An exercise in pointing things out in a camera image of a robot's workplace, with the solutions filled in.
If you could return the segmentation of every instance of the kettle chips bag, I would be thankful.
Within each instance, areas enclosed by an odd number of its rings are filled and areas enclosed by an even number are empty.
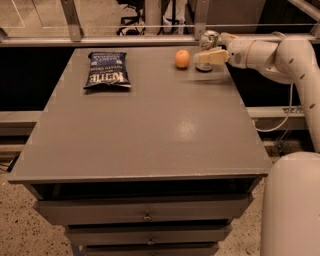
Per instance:
[[[90,72],[84,89],[121,86],[130,88],[125,52],[91,52]]]

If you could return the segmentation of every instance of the orange ball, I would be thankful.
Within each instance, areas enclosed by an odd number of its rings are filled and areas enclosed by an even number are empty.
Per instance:
[[[174,60],[178,68],[186,68],[190,64],[190,54],[187,50],[179,50]]]

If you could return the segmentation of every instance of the bag of chips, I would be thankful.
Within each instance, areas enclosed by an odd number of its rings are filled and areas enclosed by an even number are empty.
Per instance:
[[[121,86],[130,88],[125,52],[91,52],[90,72],[84,89]]]

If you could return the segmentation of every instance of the white object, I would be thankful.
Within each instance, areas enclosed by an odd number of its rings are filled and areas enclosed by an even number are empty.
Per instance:
[[[299,36],[287,37],[279,44],[276,66],[293,79],[313,146],[320,152],[320,70],[312,45]]]
[[[145,1],[146,32],[157,33],[161,26],[161,5],[159,1]]]
[[[166,19],[166,17],[162,16],[163,22],[163,32],[169,33],[171,32],[171,22]]]
[[[196,53],[193,57],[195,63],[224,65],[230,58],[229,53],[221,47],[212,48],[209,51]]]
[[[320,152],[320,70],[310,42],[300,36],[287,37],[280,44],[227,33],[221,38],[231,55],[230,65],[252,68],[275,82],[296,85],[314,149]]]
[[[281,158],[268,175],[261,256],[320,255],[320,155]]]
[[[178,34],[179,35],[183,35],[183,30],[184,30],[184,20],[180,19],[179,20]]]

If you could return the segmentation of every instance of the gray cabinet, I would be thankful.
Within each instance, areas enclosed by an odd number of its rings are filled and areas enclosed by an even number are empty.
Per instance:
[[[179,49],[75,50],[12,171],[87,255],[213,255],[271,168],[228,69]],[[84,91],[91,51],[127,52],[132,88]]]

